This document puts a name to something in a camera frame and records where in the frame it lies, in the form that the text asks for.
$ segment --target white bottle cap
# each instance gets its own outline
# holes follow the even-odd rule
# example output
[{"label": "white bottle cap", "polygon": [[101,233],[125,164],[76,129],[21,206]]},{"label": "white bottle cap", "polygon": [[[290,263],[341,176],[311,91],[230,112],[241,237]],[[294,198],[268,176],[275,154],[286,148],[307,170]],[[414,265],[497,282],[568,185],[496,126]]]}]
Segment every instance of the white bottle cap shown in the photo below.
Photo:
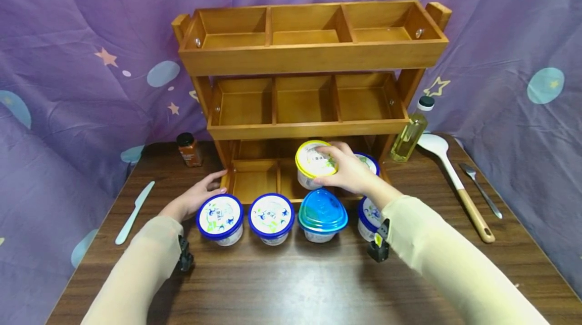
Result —
[{"label": "white bottle cap", "polygon": [[434,106],[435,100],[430,96],[422,96],[418,99],[418,103],[416,104],[417,109],[422,111],[430,111]]}]

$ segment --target blue circle pattern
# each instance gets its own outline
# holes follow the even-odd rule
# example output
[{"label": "blue circle pattern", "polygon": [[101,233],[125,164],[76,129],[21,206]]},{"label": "blue circle pattern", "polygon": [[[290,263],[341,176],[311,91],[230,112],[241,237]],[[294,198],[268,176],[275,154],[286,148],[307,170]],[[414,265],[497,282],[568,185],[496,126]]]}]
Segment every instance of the blue circle pattern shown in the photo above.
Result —
[{"label": "blue circle pattern", "polygon": [[79,244],[77,244],[74,247],[73,252],[71,253],[71,264],[73,265],[73,267],[75,267],[75,268],[79,267],[79,263],[81,263],[81,259],[83,259],[83,257],[85,256],[85,253],[87,253],[87,249],[89,249],[89,245],[91,245],[91,242],[93,241],[93,239],[95,239],[96,234],[97,234],[97,229],[91,230],[79,242]]},{"label": "blue circle pattern", "polygon": [[147,74],[147,83],[153,87],[161,87],[169,83],[180,73],[180,65],[174,61],[161,61]]},{"label": "blue circle pattern", "polygon": [[527,96],[532,103],[547,104],[562,93],[564,81],[564,73],[559,69],[543,68],[529,80]]},{"label": "blue circle pattern", "polygon": [[126,163],[135,164],[141,158],[141,152],[144,149],[144,145],[132,147],[121,153],[121,160]]},{"label": "blue circle pattern", "polygon": [[14,92],[7,90],[0,90],[0,103],[8,108],[14,114],[16,119],[18,119],[24,126],[30,129],[32,125],[32,118],[30,117],[30,111],[28,107],[20,99],[20,96],[14,94]]}]

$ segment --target metal fork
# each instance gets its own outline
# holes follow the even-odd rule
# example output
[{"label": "metal fork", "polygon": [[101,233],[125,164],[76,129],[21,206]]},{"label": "metal fork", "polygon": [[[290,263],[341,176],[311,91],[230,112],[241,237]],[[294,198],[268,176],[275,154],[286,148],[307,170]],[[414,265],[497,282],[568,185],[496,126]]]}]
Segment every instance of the metal fork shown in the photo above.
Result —
[{"label": "metal fork", "polygon": [[495,206],[495,203],[493,201],[491,201],[491,199],[489,198],[489,195],[486,194],[485,191],[483,191],[483,188],[481,187],[481,185],[479,184],[479,182],[476,182],[476,171],[474,168],[472,168],[470,165],[468,164],[459,164],[461,166],[461,168],[463,169],[463,171],[465,171],[465,173],[467,173],[467,176],[469,176],[471,178],[471,180],[473,180],[473,182],[476,185],[476,188],[479,189],[479,191],[481,192],[481,195],[483,195],[483,198],[485,198],[485,201],[487,201],[487,203],[489,204],[489,207],[491,207],[491,210],[493,210],[493,213],[495,214],[496,217],[502,219],[503,215],[501,214],[501,211],[499,211],[499,209],[497,209],[497,206]]}]

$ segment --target knife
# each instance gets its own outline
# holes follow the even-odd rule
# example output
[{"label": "knife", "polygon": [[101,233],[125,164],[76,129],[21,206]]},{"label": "knife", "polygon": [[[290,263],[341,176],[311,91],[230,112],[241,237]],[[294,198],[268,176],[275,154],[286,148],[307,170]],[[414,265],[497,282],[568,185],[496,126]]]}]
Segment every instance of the knife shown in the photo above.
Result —
[{"label": "knife", "polygon": [[483,195],[483,198],[485,199],[485,201],[489,204],[489,207],[491,207],[491,210],[493,210],[493,213],[495,214],[496,217],[502,219],[503,215],[501,214],[501,211],[499,211],[499,209],[497,209],[497,206],[495,205],[495,203],[493,201],[491,201],[491,199],[489,198],[489,195],[487,195],[487,193],[483,190],[483,188],[481,187],[481,185],[479,184],[479,182],[476,182],[476,171],[474,168],[472,168],[470,165],[468,164],[459,164],[461,166],[461,168],[463,169],[463,171],[465,171],[465,173],[467,173],[467,176],[469,176],[471,178],[471,180],[475,183],[476,188],[479,189],[479,191],[481,192],[481,195]]},{"label": "knife", "polygon": [[133,222],[135,221],[135,218],[137,217],[139,210],[144,204],[144,201],[146,201],[147,196],[150,194],[150,191],[152,191],[152,187],[154,187],[155,183],[156,181],[148,183],[144,190],[141,191],[141,194],[137,196],[137,199],[135,199],[135,209],[133,210],[133,213],[131,213],[131,215],[129,216],[129,219],[127,219],[127,221],[125,222],[125,225],[123,225],[123,228],[121,228],[121,231],[119,232],[117,238],[115,238],[115,244],[122,245],[127,239],[129,231],[133,226]]}]

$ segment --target purple fabric backdrop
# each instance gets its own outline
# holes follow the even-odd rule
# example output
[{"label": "purple fabric backdrop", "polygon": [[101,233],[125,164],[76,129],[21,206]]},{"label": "purple fabric backdrop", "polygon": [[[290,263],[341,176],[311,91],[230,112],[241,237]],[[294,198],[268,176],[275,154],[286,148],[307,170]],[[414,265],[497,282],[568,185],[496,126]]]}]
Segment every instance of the purple fabric backdrop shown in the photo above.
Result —
[{"label": "purple fabric backdrop", "polygon": [[[177,14],[329,1],[353,0],[0,0],[0,323],[45,321],[144,144],[208,137]],[[436,98],[430,129],[582,293],[581,0],[429,1],[453,10],[417,94]]]}]

